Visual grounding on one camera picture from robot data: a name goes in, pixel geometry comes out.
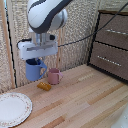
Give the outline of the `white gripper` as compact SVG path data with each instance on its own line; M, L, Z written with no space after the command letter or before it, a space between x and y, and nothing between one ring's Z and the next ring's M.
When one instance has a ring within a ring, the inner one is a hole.
M58 43L55 35L43 34L41 43L35 44L32 39L23 39L18 43L18 49L20 58L27 60L56 54Z

